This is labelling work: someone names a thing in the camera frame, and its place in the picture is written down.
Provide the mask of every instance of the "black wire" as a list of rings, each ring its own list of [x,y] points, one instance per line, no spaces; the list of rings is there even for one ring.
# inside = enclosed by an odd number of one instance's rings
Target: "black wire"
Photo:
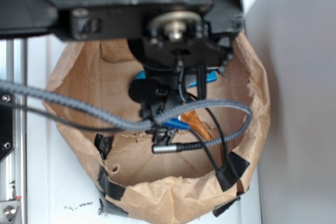
[[[185,98],[186,90],[185,90],[185,74],[184,74],[184,68],[181,69],[180,75],[179,75],[179,82],[178,82],[178,94],[180,95],[180,99],[182,102],[188,102]]]
[[[213,156],[211,155],[208,147],[205,145],[205,143],[203,142],[202,138],[200,137],[200,135],[194,131],[192,128],[189,129],[189,131],[197,138],[197,140],[200,142],[200,144],[202,145],[203,149],[206,152],[206,155],[208,156],[212,166],[214,167],[215,171],[218,171],[218,166],[216,165]]]
[[[39,109],[36,109],[36,108],[32,108],[32,107],[28,107],[28,106],[20,105],[20,104],[16,104],[16,103],[0,101],[0,105],[10,107],[10,108],[13,108],[13,109],[17,109],[17,110],[33,112],[35,114],[42,115],[46,118],[52,119],[56,122],[59,122],[61,124],[64,124],[64,125],[67,125],[67,126],[70,126],[70,127],[82,130],[82,131],[89,131],[89,132],[119,132],[119,131],[123,131],[122,129],[119,129],[119,128],[116,128],[116,127],[96,128],[96,127],[88,127],[88,126],[80,125],[80,124],[77,124],[77,123],[69,122],[66,119],[60,118],[56,115],[45,112],[43,110],[39,110]]]
[[[195,100],[197,100],[197,97],[194,96],[193,94],[191,93],[188,93],[188,95],[192,98],[194,98]],[[209,108],[205,108],[205,110],[208,112],[208,114],[211,116],[212,120],[214,121],[214,123],[216,124],[216,127],[218,129],[218,132],[219,132],[219,135],[220,135],[220,138],[222,139],[222,147],[223,147],[223,164],[221,166],[221,169],[222,170],[225,170],[227,165],[228,165],[228,153],[227,153],[227,146],[226,146],[226,143],[225,143],[225,137],[224,137],[224,132],[223,132],[223,129],[222,127],[220,126],[216,116],[214,115],[214,113],[212,113],[212,111],[209,109]]]
[[[206,98],[206,67],[204,64],[197,65],[197,99]]]

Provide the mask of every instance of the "screw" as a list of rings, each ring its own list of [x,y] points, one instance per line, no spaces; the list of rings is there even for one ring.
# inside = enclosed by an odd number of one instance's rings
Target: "screw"
[[[10,102],[11,101],[11,96],[10,95],[4,95],[3,97],[2,97],[2,100],[4,101],[4,102]]]
[[[72,11],[72,15],[75,18],[86,18],[89,16],[89,11],[84,8],[77,8]]]
[[[173,136],[175,134],[175,131],[174,130],[169,130],[167,131],[167,136]]]
[[[9,148],[11,147],[11,144],[10,144],[10,143],[5,143],[5,144],[4,144],[4,147],[5,147],[6,149],[9,149]]]
[[[16,209],[12,206],[8,206],[4,210],[4,216],[7,219],[10,219],[11,217],[14,217],[16,215]]]

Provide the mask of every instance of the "bolt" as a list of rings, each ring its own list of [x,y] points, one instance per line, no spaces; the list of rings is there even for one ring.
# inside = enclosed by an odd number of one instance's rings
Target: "bolt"
[[[2,100],[4,101],[4,102],[10,102],[11,101],[11,96],[10,95],[4,95],[3,97],[2,97]]]
[[[11,147],[11,144],[10,143],[5,143],[4,147],[5,147],[5,149],[9,149]]]
[[[16,215],[16,209],[12,206],[8,206],[4,210],[4,216],[7,219],[10,219],[11,217],[14,217]]]
[[[75,18],[86,18],[89,16],[89,11],[84,8],[77,8],[72,11],[72,15]]]

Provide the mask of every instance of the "black electrical tape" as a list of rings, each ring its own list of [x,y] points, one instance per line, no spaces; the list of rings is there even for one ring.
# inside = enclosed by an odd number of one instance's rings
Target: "black electrical tape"
[[[101,134],[97,134],[94,139],[95,147],[98,149],[101,158],[103,160],[107,159],[107,156],[112,149],[113,136],[104,137]]]
[[[99,211],[98,211],[98,215],[101,215],[103,212],[107,212],[108,214],[111,214],[111,215],[128,217],[128,212],[125,212],[120,207],[117,207],[115,204],[106,200],[105,199],[105,194],[103,194],[101,191],[99,191],[99,192],[100,192],[101,198],[99,199],[100,208],[99,208]]]
[[[216,172],[216,177],[222,188],[222,191],[227,191],[233,187],[233,185],[238,182],[238,180],[250,165],[248,161],[234,152],[230,152],[227,156],[227,159],[229,164],[226,169],[223,170],[219,168]]]
[[[225,204],[225,205],[222,205],[218,208],[216,208],[215,210],[212,211],[212,214],[215,216],[215,217],[218,217],[220,216],[222,213],[224,213],[227,209],[229,209],[233,204],[234,202],[240,200],[240,197],[238,198],[235,198],[234,200],[230,201],[229,203]]]
[[[115,200],[121,200],[126,191],[126,187],[109,181],[109,177],[102,166],[100,167],[98,182],[104,193]]]
[[[199,100],[206,98],[206,67],[204,64],[197,65],[197,94]]]

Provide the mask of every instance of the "gray braided cable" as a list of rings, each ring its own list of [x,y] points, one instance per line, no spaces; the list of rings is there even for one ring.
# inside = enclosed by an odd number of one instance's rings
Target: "gray braided cable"
[[[26,95],[29,97],[38,98],[41,100],[45,100],[48,102],[52,102],[55,104],[63,105],[70,107],[75,110],[79,110],[82,112],[87,113],[90,116],[96,117],[98,119],[101,119],[105,122],[108,122],[115,127],[124,129],[124,130],[130,130],[130,131],[145,131],[149,130],[153,126],[153,122],[150,120],[143,120],[140,122],[131,122],[125,119],[122,119],[110,112],[107,112],[101,108],[95,107],[91,104],[87,104],[85,102],[79,101],[74,98],[66,97],[61,94],[56,94],[50,91],[28,87],[22,84],[12,83],[8,81],[0,80],[0,90],[7,91],[10,93],[18,93],[22,95]],[[247,118],[245,120],[245,123],[243,126],[235,133],[226,136],[225,141],[230,141],[238,136],[240,136],[248,127],[251,121],[252,117],[252,111],[250,108],[242,103],[238,103],[235,101],[230,100],[201,100],[201,101],[193,101],[190,103],[187,103],[185,105],[177,106],[169,111],[166,111],[162,114],[158,114],[154,117],[154,121],[158,125],[162,125],[164,122],[178,117],[180,114],[183,114],[187,111],[196,110],[199,108],[211,108],[211,107],[217,107],[217,108],[233,108],[238,109],[241,111],[244,111],[247,114]],[[220,143],[221,139],[216,139],[207,142],[209,145]]]

